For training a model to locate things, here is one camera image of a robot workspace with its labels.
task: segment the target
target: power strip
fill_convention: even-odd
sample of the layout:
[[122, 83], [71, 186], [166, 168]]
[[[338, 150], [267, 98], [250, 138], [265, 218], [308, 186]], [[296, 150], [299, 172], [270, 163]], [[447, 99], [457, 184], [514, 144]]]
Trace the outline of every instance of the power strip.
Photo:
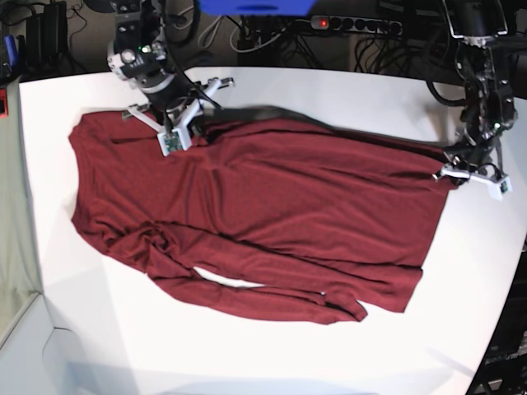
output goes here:
[[401, 36], [403, 34], [403, 24], [398, 21], [351, 18], [348, 16], [315, 15], [311, 17], [311, 27], [315, 30], [348, 31], [377, 35]]

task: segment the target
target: red switch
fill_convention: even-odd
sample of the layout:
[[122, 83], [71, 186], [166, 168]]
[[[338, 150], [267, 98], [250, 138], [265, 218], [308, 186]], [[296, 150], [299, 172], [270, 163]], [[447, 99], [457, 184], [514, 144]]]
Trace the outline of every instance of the red switch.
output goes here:
[[329, 28], [329, 18], [321, 15], [312, 16], [311, 28], [315, 30], [327, 30]]
[[7, 93], [5, 89], [0, 89], [0, 118], [8, 116], [7, 112]]

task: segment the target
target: blue object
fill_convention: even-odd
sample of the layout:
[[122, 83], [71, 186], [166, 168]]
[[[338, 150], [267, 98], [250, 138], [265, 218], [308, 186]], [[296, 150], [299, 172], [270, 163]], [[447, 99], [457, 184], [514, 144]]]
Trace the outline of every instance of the blue object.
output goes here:
[[315, 0], [200, 0], [213, 15], [307, 15]]
[[3, 38], [3, 42], [6, 45], [9, 67], [12, 70], [18, 64], [18, 51], [16, 50], [15, 38], [12, 35], [6, 35]]

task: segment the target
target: table surface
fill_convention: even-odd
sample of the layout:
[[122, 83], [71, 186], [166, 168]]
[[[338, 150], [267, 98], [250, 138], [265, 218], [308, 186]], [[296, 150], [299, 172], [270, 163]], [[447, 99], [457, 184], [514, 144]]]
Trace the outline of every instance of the table surface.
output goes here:
[[[422, 81], [238, 67], [188, 74], [234, 77], [236, 87], [215, 96], [225, 107], [276, 105], [337, 127], [424, 142], [449, 139], [459, 117]], [[69, 358], [83, 386], [112, 394], [465, 394], [527, 231], [524, 100], [503, 138], [514, 192], [504, 202], [476, 183], [450, 193], [406, 313], [365, 304], [362, 323], [330, 326], [255, 321], [181, 303], [77, 235], [70, 218], [78, 174], [68, 135], [84, 113], [144, 101], [110, 73], [21, 85], [44, 293], [55, 326], [81, 340], [83, 352]]]

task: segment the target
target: red long-sleeve shirt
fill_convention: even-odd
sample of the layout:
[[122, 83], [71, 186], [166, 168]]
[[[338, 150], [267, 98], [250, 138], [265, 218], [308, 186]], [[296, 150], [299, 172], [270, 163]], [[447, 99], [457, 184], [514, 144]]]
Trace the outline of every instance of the red long-sleeve shirt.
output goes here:
[[441, 150], [285, 119], [216, 132], [164, 157], [140, 121], [84, 115], [70, 136], [79, 234], [176, 299], [229, 314], [360, 321], [357, 300], [404, 311], [452, 189], [431, 178]]

